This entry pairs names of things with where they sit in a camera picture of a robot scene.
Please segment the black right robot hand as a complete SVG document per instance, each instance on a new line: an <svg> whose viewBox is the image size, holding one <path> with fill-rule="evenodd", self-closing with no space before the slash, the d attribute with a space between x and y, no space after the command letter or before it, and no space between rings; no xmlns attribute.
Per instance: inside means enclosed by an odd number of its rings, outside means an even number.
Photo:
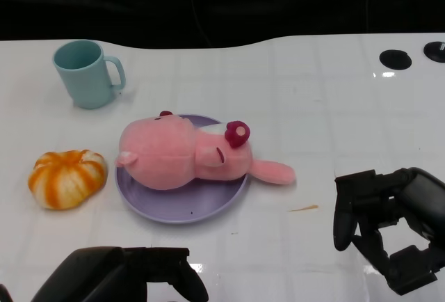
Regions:
<svg viewBox="0 0 445 302"><path fill-rule="evenodd" d="M444 268L441 180L411 167L386 175L366 170L337 177L335 183L333 240L338 251L353 244L400 296L436 281L437 272ZM401 218L428 240L427 249L408 246L387 254L380 229L396 225Z"/></svg>

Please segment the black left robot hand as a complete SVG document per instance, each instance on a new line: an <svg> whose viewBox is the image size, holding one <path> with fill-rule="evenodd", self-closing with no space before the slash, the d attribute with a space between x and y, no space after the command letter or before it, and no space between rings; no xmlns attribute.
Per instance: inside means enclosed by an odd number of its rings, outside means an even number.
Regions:
<svg viewBox="0 0 445 302"><path fill-rule="evenodd" d="M187 248L81 248L71 253L34 301L146 301L148 283L167 283L187 301L208 301Z"/></svg>

